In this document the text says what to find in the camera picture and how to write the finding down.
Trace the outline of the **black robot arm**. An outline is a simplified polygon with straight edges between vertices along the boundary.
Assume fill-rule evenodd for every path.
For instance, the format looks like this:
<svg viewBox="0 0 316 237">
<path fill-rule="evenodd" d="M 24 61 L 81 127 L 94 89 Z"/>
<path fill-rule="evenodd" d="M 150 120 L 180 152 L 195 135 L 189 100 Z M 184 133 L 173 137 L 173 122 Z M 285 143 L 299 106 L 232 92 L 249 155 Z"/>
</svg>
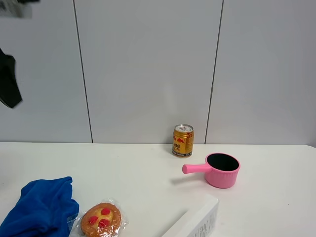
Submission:
<svg viewBox="0 0 316 237">
<path fill-rule="evenodd" d="M 23 101 L 15 76 L 16 61 L 0 50 L 0 101 L 13 109 Z"/>
</svg>

